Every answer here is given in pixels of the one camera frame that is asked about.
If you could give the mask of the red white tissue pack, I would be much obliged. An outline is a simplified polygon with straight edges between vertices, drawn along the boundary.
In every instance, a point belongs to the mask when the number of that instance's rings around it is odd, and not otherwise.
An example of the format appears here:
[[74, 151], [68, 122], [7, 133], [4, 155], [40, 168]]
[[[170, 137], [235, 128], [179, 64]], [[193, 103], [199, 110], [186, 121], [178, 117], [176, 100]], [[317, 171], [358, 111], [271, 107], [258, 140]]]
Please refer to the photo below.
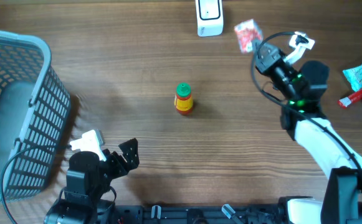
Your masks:
[[254, 40], [262, 41], [264, 36], [261, 29], [253, 19], [241, 22], [234, 27], [237, 36], [239, 49], [243, 54], [253, 51], [252, 42]]

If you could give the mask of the red sriracha sauce bottle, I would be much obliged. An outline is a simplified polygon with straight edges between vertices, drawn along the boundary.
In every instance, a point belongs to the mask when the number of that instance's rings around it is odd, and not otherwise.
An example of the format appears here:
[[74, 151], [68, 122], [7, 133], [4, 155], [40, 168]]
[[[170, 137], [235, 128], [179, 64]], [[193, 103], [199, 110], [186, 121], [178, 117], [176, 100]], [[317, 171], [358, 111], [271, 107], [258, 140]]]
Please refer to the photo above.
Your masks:
[[193, 110], [193, 97], [191, 87], [187, 83], [180, 83], [176, 87], [174, 106], [176, 111], [182, 115], [187, 115]]

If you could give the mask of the red sachet stick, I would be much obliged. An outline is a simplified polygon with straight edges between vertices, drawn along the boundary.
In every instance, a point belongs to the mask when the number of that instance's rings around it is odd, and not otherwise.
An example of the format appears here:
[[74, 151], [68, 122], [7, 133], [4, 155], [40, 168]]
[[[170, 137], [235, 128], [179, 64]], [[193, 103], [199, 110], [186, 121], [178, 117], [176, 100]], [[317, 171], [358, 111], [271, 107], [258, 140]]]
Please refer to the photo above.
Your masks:
[[347, 108], [361, 99], [362, 99], [362, 88], [350, 94], [349, 96], [346, 96], [338, 100], [338, 105], [341, 106], [342, 108]]

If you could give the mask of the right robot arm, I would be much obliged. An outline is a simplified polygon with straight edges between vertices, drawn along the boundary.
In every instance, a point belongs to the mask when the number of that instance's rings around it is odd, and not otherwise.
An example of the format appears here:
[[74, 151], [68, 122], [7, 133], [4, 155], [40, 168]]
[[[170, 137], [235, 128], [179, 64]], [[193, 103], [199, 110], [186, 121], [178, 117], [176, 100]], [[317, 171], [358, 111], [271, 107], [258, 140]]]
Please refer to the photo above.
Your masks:
[[362, 223], [362, 156], [333, 129], [320, 106], [327, 89], [329, 68], [307, 61], [299, 70], [293, 63], [311, 49], [313, 40], [292, 35], [294, 51], [285, 55], [267, 40], [254, 39], [251, 73], [268, 77], [285, 100], [263, 89], [267, 99], [281, 107], [280, 124], [290, 138], [308, 151], [328, 179], [322, 201], [307, 196], [282, 197], [279, 223]]

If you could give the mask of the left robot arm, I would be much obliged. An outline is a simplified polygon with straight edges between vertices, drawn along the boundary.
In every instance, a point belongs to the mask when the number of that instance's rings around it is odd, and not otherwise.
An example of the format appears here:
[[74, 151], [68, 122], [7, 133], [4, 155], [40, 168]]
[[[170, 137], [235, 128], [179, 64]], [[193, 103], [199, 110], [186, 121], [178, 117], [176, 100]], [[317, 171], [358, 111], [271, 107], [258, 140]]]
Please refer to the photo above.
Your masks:
[[44, 223], [121, 223], [115, 201], [103, 200], [107, 192], [116, 194], [114, 179], [126, 176], [139, 164], [138, 140], [133, 138], [118, 145], [122, 155], [103, 150], [105, 161], [90, 151], [75, 153], [69, 159], [67, 185], [47, 212]]

